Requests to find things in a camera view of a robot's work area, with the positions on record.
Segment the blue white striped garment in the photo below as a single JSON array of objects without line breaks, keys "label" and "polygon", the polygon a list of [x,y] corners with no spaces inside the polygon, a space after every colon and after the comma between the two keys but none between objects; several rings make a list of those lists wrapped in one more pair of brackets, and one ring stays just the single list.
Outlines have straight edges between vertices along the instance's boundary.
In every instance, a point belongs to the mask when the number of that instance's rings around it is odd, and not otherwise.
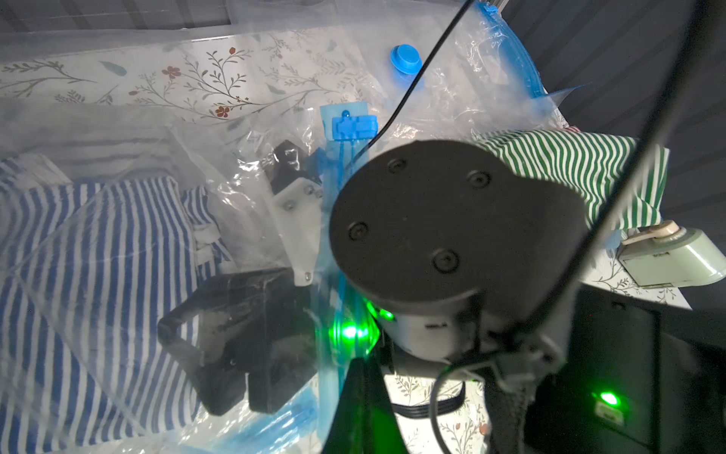
[{"label": "blue white striped garment", "polygon": [[177,431],[200,399],[157,325],[232,266],[204,187],[169,172],[74,181],[1,163],[1,449]]}]

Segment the green white striped garment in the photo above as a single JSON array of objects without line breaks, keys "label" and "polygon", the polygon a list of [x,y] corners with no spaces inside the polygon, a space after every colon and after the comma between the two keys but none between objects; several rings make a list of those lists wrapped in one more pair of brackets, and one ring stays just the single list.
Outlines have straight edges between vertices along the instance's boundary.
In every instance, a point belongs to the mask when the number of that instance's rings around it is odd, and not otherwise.
[{"label": "green white striped garment", "polygon": [[[586,205],[592,224],[635,150],[631,137],[577,129],[489,132],[476,145],[503,161],[514,174],[565,185]],[[657,149],[643,182],[616,223],[617,230],[645,228],[663,221],[660,208],[667,184],[670,151]]]}]

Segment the clear vacuum bag blue zipper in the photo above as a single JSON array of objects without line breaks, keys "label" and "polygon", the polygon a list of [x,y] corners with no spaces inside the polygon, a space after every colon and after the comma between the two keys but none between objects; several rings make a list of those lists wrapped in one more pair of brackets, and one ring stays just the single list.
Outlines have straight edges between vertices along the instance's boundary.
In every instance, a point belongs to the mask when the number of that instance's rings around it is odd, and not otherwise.
[{"label": "clear vacuum bag blue zipper", "polygon": [[315,110],[1,104],[1,449],[144,451],[250,410],[327,433],[380,331],[327,238],[354,149]]}]

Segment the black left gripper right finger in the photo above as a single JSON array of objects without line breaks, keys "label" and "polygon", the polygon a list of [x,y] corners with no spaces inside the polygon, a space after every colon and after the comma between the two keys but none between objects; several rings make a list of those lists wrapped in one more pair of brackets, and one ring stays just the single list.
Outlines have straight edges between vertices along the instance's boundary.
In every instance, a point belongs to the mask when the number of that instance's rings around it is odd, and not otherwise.
[{"label": "black left gripper right finger", "polygon": [[377,359],[365,361],[365,452],[407,454]]}]

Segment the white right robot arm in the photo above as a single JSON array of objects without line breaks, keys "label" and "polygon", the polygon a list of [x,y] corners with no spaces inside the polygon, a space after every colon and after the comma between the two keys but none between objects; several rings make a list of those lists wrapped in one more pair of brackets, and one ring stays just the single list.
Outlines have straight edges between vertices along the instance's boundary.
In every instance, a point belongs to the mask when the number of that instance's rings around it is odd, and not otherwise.
[{"label": "white right robot arm", "polygon": [[276,412],[350,358],[327,453],[406,451],[392,373],[482,381],[493,453],[724,452],[722,316],[577,285],[572,189],[456,141],[274,155],[285,239],[307,199],[323,215],[317,270],[214,277],[158,325],[211,414]]}]

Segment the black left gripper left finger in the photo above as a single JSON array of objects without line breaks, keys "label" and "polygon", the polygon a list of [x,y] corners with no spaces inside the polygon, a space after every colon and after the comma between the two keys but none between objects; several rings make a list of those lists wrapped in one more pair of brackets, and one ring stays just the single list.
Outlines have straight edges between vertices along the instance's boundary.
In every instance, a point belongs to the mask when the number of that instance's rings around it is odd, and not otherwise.
[{"label": "black left gripper left finger", "polygon": [[334,420],[322,454],[364,452],[366,362],[354,359],[349,367]]}]

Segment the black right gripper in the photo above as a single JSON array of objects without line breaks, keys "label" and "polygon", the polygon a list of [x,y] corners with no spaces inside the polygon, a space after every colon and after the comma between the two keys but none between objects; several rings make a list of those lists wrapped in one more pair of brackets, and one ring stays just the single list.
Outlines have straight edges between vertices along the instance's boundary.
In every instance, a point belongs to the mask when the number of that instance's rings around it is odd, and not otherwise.
[{"label": "black right gripper", "polygon": [[209,414],[242,400],[275,414],[317,372],[310,296],[291,268],[216,275],[162,317],[158,339]]}]

